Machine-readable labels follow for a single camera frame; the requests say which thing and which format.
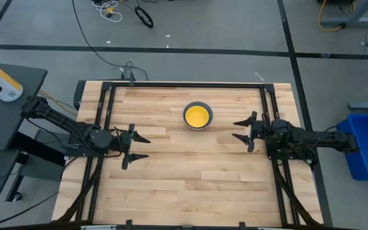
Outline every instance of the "black desk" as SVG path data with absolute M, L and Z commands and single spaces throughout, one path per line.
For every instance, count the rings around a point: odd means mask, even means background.
M 47 71 L 38 68 L 4 64 L 0 64 L 0 68 L 24 87 L 24 93 L 18 100 L 14 102 L 3 102 L 0 100 L 0 176 L 10 174 L 13 166 L 17 162 L 30 165 L 30 163 L 35 162 L 35 160 L 31 159 L 34 156 L 47 160 L 58 167 L 63 167 L 65 160 L 60 151 L 18 132 L 19 126 L 23 121 L 23 118 L 20 116 L 21 107 L 28 96 L 34 96 L 39 92 Z M 26 151 L 30 156 L 21 154 L 19 150 Z M 24 168 L 25 166 L 21 167 L 21 170 L 18 172 L 17 179 L 7 199 L 15 195 L 21 181 L 18 178 L 22 179 L 22 172 L 27 171 Z M 8 177 L 0 179 L 0 193 L 7 179 Z

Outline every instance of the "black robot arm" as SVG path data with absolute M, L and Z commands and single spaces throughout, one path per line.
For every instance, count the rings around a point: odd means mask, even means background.
M 359 149 L 355 137 L 344 132 L 310 132 L 279 118 L 270 122 L 265 115 L 261 121 L 257 121 L 257 112 L 252 112 L 248 119 L 235 122 L 234 125 L 250 126 L 249 135 L 233 134 L 248 146 L 248 152 L 254 150 L 254 139 L 265 141 L 266 154 L 272 163 L 275 182 L 282 187 L 308 226 L 320 226 L 295 196 L 280 172 L 278 160 L 300 159 L 314 166 L 317 163 L 314 148 L 327 147 L 344 153 L 356 152 Z
M 248 152 L 254 150 L 254 139 L 274 141 L 280 148 L 289 148 L 293 151 L 310 150 L 315 147 L 334 148 L 337 151 L 351 153 L 358 151 L 355 137 L 344 132 L 310 132 L 295 127 L 283 119 L 269 119 L 263 116 L 257 121 L 257 112 L 244 121 L 235 122 L 234 125 L 250 126 L 250 135 L 233 134 L 236 138 L 248 145 Z
M 22 106 L 22 117 L 29 119 L 45 119 L 59 128 L 70 133 L 72 143 L 64 144 L 64 148 L 76 150 L 80 157 L 96 156 L 107 157 L 109 150 L 125 153 L 122 169 L 127 169 L 128 165 L 134 160 L 148 157 L 130 152 L 132 141 L 150 143 L 149 140 L 140 136 L 134 131 L 134 124 L 129 125 L 128 130 L 102 130 L 100 126 L 87 124 L 85 122 L 74 121 L 73 119 L 52 109 L 47 99 L 40 96 L 28 98 Z

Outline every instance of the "black metal frame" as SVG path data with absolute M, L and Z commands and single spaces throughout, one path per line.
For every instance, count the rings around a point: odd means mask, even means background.
M 270 100 L 272 104 L 272 110 L 273 110 L 273 116 L 274 118 L 279 118 L 279 110 L 277 107 L 277 101 L 275 96 L 275 88 L 273 84 L 249 84 L 249 83 L 208 83 L 208 82 L 134 82 L 133 84 L 130 81 L 117 81 L 117 82 L 102 82 L 102 91 L 100 93 L 100 99 L 98 103 L 98 110 L 96 112 L 96 118 L 95 118 L 95 124 L 98 125 L 100 123 L 100 116 L 102 114 L 103 110 L 103 103 L 105 100 L 105 93 L 108 89 L 111 90 L 110 92 L 110 98 L 109 98 L 109 104 L 107 106 L 107 113 L 105 118 L 105 125 L 103 129 L 108 130 L 110 125 L 110 119 L 111 119 L 111 113 L 112 113 L 112 106 L 114 101 L 114 95 L 116 92 L 117 87 L 184 87 L 184 88 L 249 88 L 249 89 L 258 89 L 261 95 L 261 101 L 263 106 L 263 113 L 268 116 L 269 118 L 269 109 L 268 109 L 268 102 L 266 99 L 266 93 L 269 93 Z M 92 157 L 88 157 L 88 161 L 86 162 L 86 168 L 84 171 L 84 177 L 82 181 L 82 188 L 83 189 L 86 186 L 86 182 L 89 180 L 89 174 L 91 170 L 91 164 L 92 164 Z M 103 158 L 98 159 L 98 163 L 100 166 L 100 170 L 102 169 L 103 164 Z M 293 192 L 293 182 L 292 177 L 290 173 L 289 163 L 288 159 L 285 159 L 282 161 L 282 165 L 285 172 L 285 181 L 290 188 L 290 190 Z M 275 176 L 275 170 L 279 168 L 279 165 L 277 163 L 276 159 L 272 159 L 272 167 L 274 171 L 274 179 L 275 179 L 275 187 L 277 192 L 277 200 L 279 204 L 279 214 L 280 214 L 280 220 L 282 223 L 282 226 L 288 225 L 288 219 L 286 216 L 286 209 L 285 209 L 285 203 L 284 203 L 284 196 L 282 192 L 282 187 L 279 184 L 279 182 L 276 179 Z M 89 205 L 89 213 L 88 213 L 88 220 L 93 221 L 93 217 L 95 214 L 95 204 L 96 204 L 96 197 L 98 193 L 98 187 L 99 187 L 99 180 L 96 181 L 93 187 L 92 191 L 92 197 L 91 202 Z M 297 212 L 296 207 L 291 202 L 292 207 L 292 216 L 293 216 L 293 224 L 299 225 L 299 214 Z M 83 212 L 83 205 L 79 207 L 77 210 L 76 220 L 80 220 Z M 196 228 L 206 228 L 206 229 L 239 229 L 239 228 L 245 228 L 245 229 L 255 229 L 254 227 L 243 227 L 245 226 L 245 223 L 240 222 L 239 227 L 201 227 L 201 226 L 191 226 Z M 178 226 L 140 226 L 140 228 L 143 229 L 152 229 L 152 228 L 181 228 Z

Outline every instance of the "wooden plank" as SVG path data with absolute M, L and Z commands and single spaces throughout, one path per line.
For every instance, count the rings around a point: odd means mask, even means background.
M 101 82 L 85 85 L 78 121 L 92 123 Z M 282 119 L 299 126 L 290 84 L 275 84 Z M 270 98 L 270 117 L 273 119 Z M 189 129 L 183 108 L 203 101 L 214 112 L 203 131 Z M 121 88 L 116 89 L 111 126 L 137 131 L 151 144 L 134 142 L 132 152 L 149 155 L 121 170 L 122 158 L 105 159 L 100 179 L 96 224 L 124 224 L 132 219 L 144 225 L 280 226 L 272 165 L 263 141 L 253 153 L 231 136 L 248 134 L 234 126 L 252 111 L 262 113 L 257 89 L 231 88 Z M 81 158 L 63 174 L 52 219 L 60 217 L 79 193 L 84 171 Z M 296 196 L 322 222 L 311 170 L 302 161 L 290 161 Z M 286 198 L 291 220 L 291 208 Z M 85 205 L 84 216 L 88 207 Z

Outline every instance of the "table leg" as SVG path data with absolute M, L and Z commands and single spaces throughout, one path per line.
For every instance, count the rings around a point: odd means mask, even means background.
M 17 132 L 15 134 L 10 148 L 23 150 L 56 165 L 65 165 L 64 155 L 60 151 L 48 147 L 21 132 Z

